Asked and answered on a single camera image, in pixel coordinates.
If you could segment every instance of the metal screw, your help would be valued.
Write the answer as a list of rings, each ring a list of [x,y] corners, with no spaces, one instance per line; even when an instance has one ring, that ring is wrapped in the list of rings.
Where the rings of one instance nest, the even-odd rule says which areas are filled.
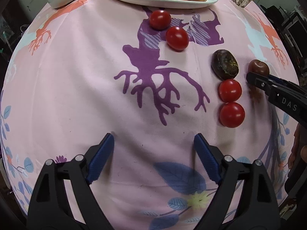
[[[53,160],[52,160],[52,159],[48,159],[48,160],[45,162],[45,164],[48,165],[48,166],[51,165],[52,163],[53,163]]]
[[[77,155],[76,157],[75,157],[75,160],[76,161],[82,161],[83,160],[83,155]]]
[[[233,158],[231,156],[224,156],[225,161],[227,162],[231,162],[233,160]]]
[[[256,160],[255,164],[258,165],[258,166],[261,166],[262,165],[262,161],[261,160]]]

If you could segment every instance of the person's hand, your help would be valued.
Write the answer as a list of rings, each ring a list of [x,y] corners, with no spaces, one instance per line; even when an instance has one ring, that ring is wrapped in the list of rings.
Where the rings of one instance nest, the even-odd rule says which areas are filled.
[[[296,130],[294,132],[293,147],[292,147],[289,159],[288,159],[288,167],[289,167],[289,169],[291,169],[293,167],[294,161],[295,161],[296,156],[297,156],[298,145],[300,143],[300,128],[301,128],[301,125],[297,124]],[[300,151],[300,156],[307,163],[307,145],[302,147],[302,150]]]

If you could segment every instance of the purple tree print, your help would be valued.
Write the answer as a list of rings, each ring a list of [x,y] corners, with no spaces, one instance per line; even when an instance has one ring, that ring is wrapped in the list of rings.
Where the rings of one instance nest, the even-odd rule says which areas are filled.
[[[143,7],[146,14],[149,16],[151,15],[152,11],[147,7]],[[197,44],[201,44],[204,46],[207,45],[216,45],[224,43],[223,38],[220,40],[220,36],[216,31],[216,25],[219,25],[219,21],[217,19],[216,13],[214,13],[215,19],[209,22],[201,22],[200,16],[195,15],[193,16],[194,25],[189,26],[190,31],[189,34],[189,41],[196,42]],[[179,26],[184,27],[189,23],[182,23],[183,20],[172,18],[171,26]],[[198,93],[198,104],[194,108],[195,111],[198,111],[200,107],[203,107],[204,111],[206,112],[206,107],[204,103],[204,97],[206,98],[207,102],[210,103],[208,96],[203,91],[202,87],[193,80],[187,72],[184,72],[178,68],[158,68],[160,66],[166,66],[169,61],[166,60],[159,60],[160,57],[160,49],[159,49],[159,42],[165,41],[165,34],[166,30],[164,31],[155,31],[149,26],[149,19],[144,19],[141,23],[139,30],[138,30],[138,40],[139,40],[139,48],[132,47],[130,45],[123,46],[122,50],[127,54],[129,57],[131,64],[138,68],[138,72],[131,72],[131,71],[121,71],[117,76],[114,77],[115,80],[119,79],[122,76],[125,76],[125,82],[123,87],[123,93],[125,94],[129,88],[130,84],[130,76],[136,75],[136,79],[132,81],[132,83],[136,83],[137,81],[141,80],[142,83],[140,85],[136,85],[131,94],[137,94],[137,102],[139,108],[142,108],[142,95],[145,88],[151,88],[153,92],[153,102],[158,110],[159,118],[163,125],[167,125],[164,114],[168,115],[169,112],[167,109],[163,107],[166,106],[170,109],[171,113],[175,112],[176,108],[179,108],[180,105],[171,102],[171,92],[173,91],[176,95],[177,100],[180,100],[179,91],[174,87],[170,80],[171,73],[177,73],[183,78],[185,78],[196,90]],[[206,35],[206,40],[199,41],[200,37]],[[161,74],[163,75],[163,82],[162,84],[156,88],[155,83],[152,80],[153,74]],[[161,97],[159,92],[165,88],[165,97]]]

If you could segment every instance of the orange tree print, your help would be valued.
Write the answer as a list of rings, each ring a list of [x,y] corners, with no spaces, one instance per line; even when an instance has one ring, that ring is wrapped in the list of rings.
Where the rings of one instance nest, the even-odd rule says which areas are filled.
[[[39,28],[36,31],[36,38],[31,41],[30,45],[29,45],[29,49],[30,52],[32,51],[32,54],[34,53],[35,50],[37,50],[40,46],[40,44],[43,42],[43,37],[44,35],[47,33],[48,37],[46,39],[46,41],[44,42],[44,44],[46,44],[48,42],[49,39],[51,39],[51,31],[47,30],[48,25],[56,18],[58,18],[59,16],[69,13],[79,7],[81,7],[82,5],[84,5],[87,2],[87,0],[77,0],[73,3],[68,4],[65,7],[62,7],[60,9],[58,9],[45,23],[43,28]]]
[[[280,40],[276,30],[271,26],[271,25],[266,25],[261,18],[259,17],[259,15],[257,15],[256,13],[254,13],[257,21],[260,22],[261,26],[263,27],[263,30],[266,33],[266,38],[269,40],[269,42],[272,44],[272,51],[274,51],[275,56],[277,57],[277,59],[282,63],[283,67],[285,68],[285,65],[289,64],[288,59],[286,57],[286,55],[284,54],[284,52],[277,47],[277,45],[274,42],[274,38]]]

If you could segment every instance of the blue gripper pad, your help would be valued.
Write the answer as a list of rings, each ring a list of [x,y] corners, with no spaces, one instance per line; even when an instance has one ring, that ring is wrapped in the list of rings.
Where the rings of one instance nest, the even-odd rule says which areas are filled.
[[[88,165],[88,175],[86,177],[86,180],[89,184],[98,179],[104,165],[106,164],[107,159],[109,158],[113,150],[114,137],[110,134],[107,139],[102,143],[101,147]]]
[[[200,134],[194,137],[194,149],[196,150],[210,180],[218,184],[221,181],[220,167],[213,154],[209,150],[208,143],[205,143]]]

